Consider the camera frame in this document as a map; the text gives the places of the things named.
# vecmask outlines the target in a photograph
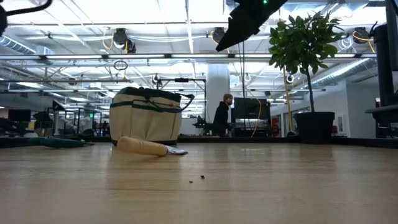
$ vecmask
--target wooden table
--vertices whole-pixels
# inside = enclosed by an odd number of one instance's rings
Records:
[[[189,154],[0,149],[1,223],[398,223],[398,150],[179,147]]]

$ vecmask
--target tool bag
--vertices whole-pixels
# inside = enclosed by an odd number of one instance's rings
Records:
[[[190,99],[180,107],[181,97]],[[127,87],[113,98],[109,112],[112,143],[132,137],[161,144],[176,144],[181,128],[181,112],[192,103],[193,95],[162,90]]]

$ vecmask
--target black planter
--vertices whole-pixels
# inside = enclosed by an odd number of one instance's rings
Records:
[[[313,112],[295,114],[298,135],[305,144],[329,144],[334,112]]]

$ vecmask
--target computer monitor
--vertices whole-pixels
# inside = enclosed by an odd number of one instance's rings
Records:
[[[260,117],[259,101],[262,105]],[[269,119],[269,106],[267,99],[234,98],[234,119]]]
[[[30,121],[31,110],[8,110],[8,119],[12,121]]]

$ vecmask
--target pillar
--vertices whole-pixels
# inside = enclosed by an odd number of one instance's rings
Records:
[[[225,93],[230,93],[228,64],[209,64],[206,76],[207,122],[213,122],[217,107],[220,101],[223,101]]]

